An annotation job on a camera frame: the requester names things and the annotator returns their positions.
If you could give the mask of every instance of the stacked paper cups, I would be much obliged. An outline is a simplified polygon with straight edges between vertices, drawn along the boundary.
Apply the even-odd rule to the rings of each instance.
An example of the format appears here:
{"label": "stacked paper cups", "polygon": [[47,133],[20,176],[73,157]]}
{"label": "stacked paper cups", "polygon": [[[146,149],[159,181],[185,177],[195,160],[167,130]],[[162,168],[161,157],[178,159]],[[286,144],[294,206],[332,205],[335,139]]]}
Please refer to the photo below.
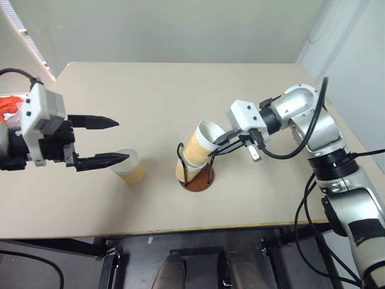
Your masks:
{"label": "stacked paper cups", "polygon": [[[218,146],[213,142],[222,134],[224,130],[214,122],[207,120],[199,123],[194,134],[188,140],[183,149],[183,160],[187,169],[187,181],[190,182],[207,165],[209,154]],[[176,164],[176,177],[184,181],[183,165],[180,160]]]}

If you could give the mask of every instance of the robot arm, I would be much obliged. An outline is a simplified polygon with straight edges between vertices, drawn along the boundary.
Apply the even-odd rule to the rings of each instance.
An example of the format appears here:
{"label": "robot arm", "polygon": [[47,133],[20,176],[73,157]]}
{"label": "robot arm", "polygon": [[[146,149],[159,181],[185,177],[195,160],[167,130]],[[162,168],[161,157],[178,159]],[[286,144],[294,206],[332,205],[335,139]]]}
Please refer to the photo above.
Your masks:
{"label": "robot arm", "polygon": [[[360,277],[368,288],[385,286],[385,210],[375,188],[350,153],[342,131],[325,107],[320,95],[309,85],[297,84],[281,96],[260,104],[260,110],[246,101],[235,101],[227,116],[232,130],[215,142],[220,147],[211,153],[226,154],[246,146],[255,161],[257,148],[277,156],[265,148],[270,135],[290,127],[294,140],[301,145],[307,138],[305,152],[325,193],[322,204],[337,234],[348,237]],[[318,119],[312,126],[314,114]],[[238,141],[230,142],[238,136]]]}
{"label": "robot arm", "polygon": [[38,167],[46,160],[65,162],[76,170],[93,170],[112,166],[129,157],[125,154],[97,154],[79,158],[75,152],[73,128],[104,129],[119,125],[101,116],[68,115],[63,97],[46,90],[34,81],[28,98],[21,106],[21,127],[8,128],[0,123],[0,169],[23,170],[27,161]]}

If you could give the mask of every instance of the paper cup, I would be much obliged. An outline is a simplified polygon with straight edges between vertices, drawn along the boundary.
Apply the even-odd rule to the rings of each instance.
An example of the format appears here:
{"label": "paper cup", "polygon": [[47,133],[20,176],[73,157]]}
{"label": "paper cup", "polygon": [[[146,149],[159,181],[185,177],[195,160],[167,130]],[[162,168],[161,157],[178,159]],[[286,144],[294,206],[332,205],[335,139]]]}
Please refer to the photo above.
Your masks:
{"label": "paper cup", "polygon": [[[206,165],[206,164],[204,164],[200,167],[193,167],[193,166],[189,165],[186,161],[185,161],[185,164],[186,164],[186,169],[187,169],[187,181],[188,182],[192,181],[195,178],[195,176],[198,175],[200,170],[202,170],[202,168],[204,168]],[[180,160],[178,160],[178,162],[176,163],[175,175],[178,178],[178,180],[180,180],[182,182],[185,181],[185,173],[183,171],[183,165],[180,162]]]}
{"label": "paper cup", "polygon": [[213,142],[223,134],[224,130],[216,123],[207,120],[200,122],[183,149],[184,159],[192,166],[206,164],[209,154],[219,147]]}
{"label": "paper cup", "polygon": [[139,156],[135,149],[123,148],[116,152],[130,155],[126,160],[111,166],[119,177],[125,180],[127,184],[136,184],[143,178],[143,167],[139,162]]}

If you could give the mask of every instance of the wall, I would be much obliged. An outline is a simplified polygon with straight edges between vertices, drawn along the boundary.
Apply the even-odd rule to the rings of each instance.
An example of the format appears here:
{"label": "wall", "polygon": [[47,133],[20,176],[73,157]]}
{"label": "wall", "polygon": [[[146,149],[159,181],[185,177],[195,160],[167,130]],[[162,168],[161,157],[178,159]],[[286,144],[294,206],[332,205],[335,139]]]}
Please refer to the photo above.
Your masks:
{"label": "wall", "polygon": [[71,61],[294,63],[323,0],[11,0],[55,76]]}
{"label": "wall", "polygon": [[[0,69],[13,67],[39,76],[49,87],[53,78],[41,64],[24,39],[15,30],[7,15],[0,7]],[[0,95],[23,93],[29,90],[29,80],[16,73],[8,73],[0,78]]]}
{"label": "wall", "polygon": [[[308,39],[298,59],[369,151],[385,147],[383,0],[330,1],[318,41]],[[373,157],[385,172],[385,155]]]}

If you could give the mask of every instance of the black cable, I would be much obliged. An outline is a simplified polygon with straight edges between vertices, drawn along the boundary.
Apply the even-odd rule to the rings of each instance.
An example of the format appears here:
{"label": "black cable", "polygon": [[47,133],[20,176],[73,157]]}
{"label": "black cable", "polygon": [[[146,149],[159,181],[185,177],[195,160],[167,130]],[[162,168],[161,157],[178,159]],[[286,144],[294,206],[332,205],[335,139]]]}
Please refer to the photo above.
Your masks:
{"label": "black cable", "polygon": [[62,273],[61,269],[59,268],[59,266],[57,266],[55,263],[53,263],[53,262],[51,262],[51,261],[49,261],[47,259],[38,257],[38,256],[34,256],[34,255],[30,255],[30,254],[25,254],[25,253],[19,253],[19,252],[13,252],[13,251],[0,250],[0,254],[25,257],[25,258],[34,259],[34,260],[37,260],[37,261],[40,261],[40,262],[43,262],[43,263],[46,263],[46,264],[50,265],[59,274],[59,278],[60,278],[60,286],[59,286],[59,288],[60,289],[64,288],[64,276],[63,276],[63,273]]}
{"label": "black cable", "polygon": [[[305,187],[305,193],[306,194],[309,194],[315,187],[316,183],[314,182],[311,186],[310,184],[312,183],[313,179],[314,179],[315,175],[314,173],[311,175],[311,177],[309,178],[307,184],[306,184],[306,187]],[[335,279],[335,280],[338,280],[338,281],[342,281],[342,282],[346,282],[346,283],[349,283],[349,284],[352,284],[352,285],[355,285],[355,286],[360,286],[360,284],[358,284],[356,281],[353,281],[353,280],[350,280],[350,279],[347,279],[347,278],[344,278],[344,277],[340,277],[340,276],[335,276],[335,275],[331,275],[331,274],[328,274],[326,272],[322,272],[320,270],[318,270],[317,268],[315,268],[305,257],[302,249],[301,249],[301,246],[300,246],[300,241],[299,241],[299,238],[298,238],[298,216],[300,215],[300,211],[301,211],[301,208],[304,204],[304,198],[302,198],[302,201],[300,202],[300,205],[298,206],[298,209],[297,209],[297,212],[295,212],[295,218],[294,218],[294,237],[295,237],[295,244],[297,245],[297,249],[298,249],[298,252],[300,253],[303,261],[317,274],[323,276],[323,277],[327,277],[327,278],[330,278],[330,279]]]}
{"label": "black cable", "polygon": [[307,197],[310,194],[311,191],[305,191],[304,192],[304,207],[305,207],[305,214],[307,221],[309,222],[309,226],[312,229],[315,238],[322,243],[322,245],[326,248],[326,250],[329,252],[329,254],[344,268],[350,276],[353,277],[354,280],[356,280],[357,283],[362,284],[361,279],[329,248],[329,246],[326,244],[325,240],[322,238],[321,234],[318,232],[317,228],[315,227],[310,214],[309,214],[309,208],[307,207]]}
{"label": "black cable", "polygon": [[376,154],[383,154],[385,153],[385,149],[379,149],[377,151],[371,151],[371,152],[352,152],[350,153],[350,155],[353,157],[353,158],[358,158],[358,157],[365,157],[367,155],[376,155]]}
{"label": "black cable", "polygon": [[31,86],[29,88],[30,90],[32,89],[32,87],[34,86],[35,83],[43,84],[39,79],[37,79],[36,77],[33,77],[28,72],[25,72],[24,70],[17,69],[17,68],[4,68],[4,69],[0,69],[0,76],[2,76],[3,74],[9,73],[9,72],[19,73],[19,74],[24,75],[25,77],[27,77],[29,79],[29,81],[31,82]]}
{"label": "black cable", "polygon": [[268,149],[265,146],[261,146],[259,149],[262,152],[264,152],[265,154],[267,154],[269,157],[276,158],[278,160],[287,160],[289,158],[292,158],[292,157],[295,157],[296,155],[298,155],[303,150],[303,148],[305,147],[305,145],[309,141],[310,137],[312,136],[312,133],[313,133],[315,126],[317,124],[318,117],[321,114],[321,110],[322,110],[323,106],[325,105],[325,94],[326,94],[327,84],[328,84],[328,78],[324,77],[324,79],[322,81],[321,91],[319,92],[318,102],[317,102],[316,108],[314,110],[314,115],[312,117],[312,120],[310,121],[309,128],[307,129],[306,135],[303,138],[302,142],[294,151],[292,151],[290,154],[287,154],[287,155],[276,155],[276,154],[268,151]]}

